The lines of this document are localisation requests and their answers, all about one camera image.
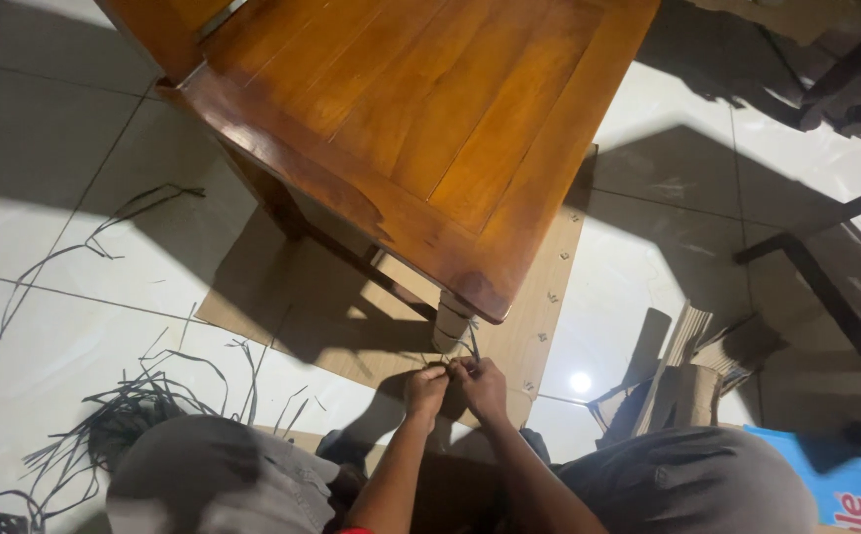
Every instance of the gray pants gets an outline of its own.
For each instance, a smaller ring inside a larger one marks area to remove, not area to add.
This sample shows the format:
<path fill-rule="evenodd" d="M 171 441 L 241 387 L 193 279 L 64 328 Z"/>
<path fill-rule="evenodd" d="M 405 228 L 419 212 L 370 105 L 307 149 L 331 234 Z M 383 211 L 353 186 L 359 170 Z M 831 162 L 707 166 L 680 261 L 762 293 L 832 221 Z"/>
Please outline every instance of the gray pants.
<path fill-rule="evenodd" d="M 611 534 L 808 534 L 816 504 L 763 440 L 743 431 L 660 431 L 558 467 Z M 114 473 L 114 534 L 318 534 L 340 527 L 338 467 L 209 416 L 144 433 Z"/>

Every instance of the chair backrest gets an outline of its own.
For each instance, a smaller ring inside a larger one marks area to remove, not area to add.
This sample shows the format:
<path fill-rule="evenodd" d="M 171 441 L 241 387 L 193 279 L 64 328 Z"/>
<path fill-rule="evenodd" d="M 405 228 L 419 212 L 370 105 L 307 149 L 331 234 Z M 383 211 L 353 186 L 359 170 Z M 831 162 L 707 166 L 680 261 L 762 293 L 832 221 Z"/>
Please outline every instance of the chair backrest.
<path fill-rule="evenodd" d="M 95 0 L 178 84 L 203 62 L 200 36 L 241 0 Z"/>

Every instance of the person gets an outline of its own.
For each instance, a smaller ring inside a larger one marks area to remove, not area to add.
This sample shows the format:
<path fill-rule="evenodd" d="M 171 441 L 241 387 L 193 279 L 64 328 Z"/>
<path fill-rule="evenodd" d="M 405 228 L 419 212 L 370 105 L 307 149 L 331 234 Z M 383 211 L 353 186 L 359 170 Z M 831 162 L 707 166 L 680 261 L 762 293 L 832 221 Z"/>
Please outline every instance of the person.
<path fill-rule="evenodd" d="M 185 416 L 144 433 L 114 471 L 115 534 L 405 534 L 424 442 L 448 382 L 459 382 L 503 474 L 512 528 L 546 534 L 807 534 L 816 505 L 769 444 L 744 431 L 657 431 L 548 466 L 506 413 L 488 358 L 416 372 L 406 415 L 363 481 L 267 433 Z"/>

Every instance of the hand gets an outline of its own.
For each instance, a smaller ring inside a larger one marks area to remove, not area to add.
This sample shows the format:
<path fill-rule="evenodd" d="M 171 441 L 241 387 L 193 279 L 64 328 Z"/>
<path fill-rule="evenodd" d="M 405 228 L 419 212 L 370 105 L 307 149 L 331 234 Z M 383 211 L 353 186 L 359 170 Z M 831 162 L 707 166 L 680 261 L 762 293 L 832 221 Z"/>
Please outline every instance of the hand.
<path fill-rule="evenodd" d="M 450 372 L 460 381 L 470 411 L 484 426 L 509 421 L 506 415 L 506 377 L 489 358 L 464 356 L 450 361 Z"/>
<path fill-rule="evenodd" d="M 444 404 L 444 394 L 450 377 L 443 366 L 420 370 L 408 380 L 404 398 L 407 401 L 407 417 L 425 420 L 427 434 L 433 431 L 434 418 Z"/>

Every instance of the chair seat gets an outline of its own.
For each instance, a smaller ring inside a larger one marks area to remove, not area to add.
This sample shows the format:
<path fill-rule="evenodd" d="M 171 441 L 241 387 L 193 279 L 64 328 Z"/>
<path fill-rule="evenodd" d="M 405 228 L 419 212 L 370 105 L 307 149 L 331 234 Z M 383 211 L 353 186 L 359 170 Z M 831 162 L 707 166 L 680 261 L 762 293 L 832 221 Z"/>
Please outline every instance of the chair seat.
<path fill-rule="evenodd" d="M 657 0 L 249 0 L 163 94 L 501 322 Z"/>

